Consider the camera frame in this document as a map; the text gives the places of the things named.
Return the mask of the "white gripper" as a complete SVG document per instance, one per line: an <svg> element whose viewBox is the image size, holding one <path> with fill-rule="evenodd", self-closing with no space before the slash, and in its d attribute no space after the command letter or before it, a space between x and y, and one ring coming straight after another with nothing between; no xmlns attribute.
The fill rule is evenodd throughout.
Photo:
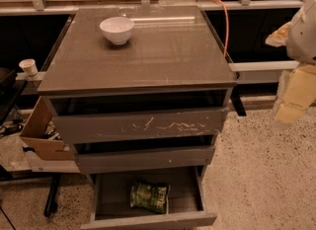
<svg viewBox="0 0 316 230"><path fill-rule="evenodd" d="M286 46L287 55L298 62L316 63L316 0L306 0L287 22L266 38L266 44ZM292 125L316 100L316 66L301 65L279 78L274 121Z"/></svg>

